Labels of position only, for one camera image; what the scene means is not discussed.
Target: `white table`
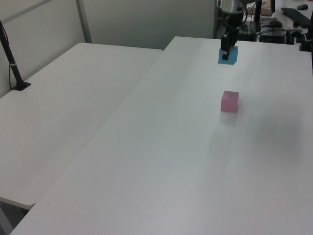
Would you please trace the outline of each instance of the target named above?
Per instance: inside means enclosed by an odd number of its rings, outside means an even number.
[[[30,209],[161,50],[78,44],[0,99],[0,201]]]
[[[176,37],[12,235],[311,235],[311,54],[220,44]]]

